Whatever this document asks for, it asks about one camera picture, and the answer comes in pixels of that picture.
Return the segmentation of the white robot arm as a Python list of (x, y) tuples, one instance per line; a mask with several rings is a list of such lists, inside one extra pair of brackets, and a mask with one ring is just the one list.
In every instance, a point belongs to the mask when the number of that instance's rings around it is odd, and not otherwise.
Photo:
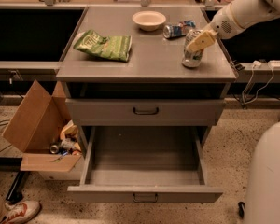
[[(187, 46), (197, 51), (280, 17), (280, 0), (233, 0)], [(258, 141), (251, 160), (243, 224), (280, 224), (280, 121)]]

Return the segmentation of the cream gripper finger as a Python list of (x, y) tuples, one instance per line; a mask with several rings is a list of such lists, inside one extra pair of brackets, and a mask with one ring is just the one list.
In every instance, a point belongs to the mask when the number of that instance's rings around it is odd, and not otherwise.
[(214, 30), (202, 31), (196, 38), (190, 41), (186, 46), (186, 51), (196, 52), (201, 49), (212, 46), (217, 38), (217, 32)]

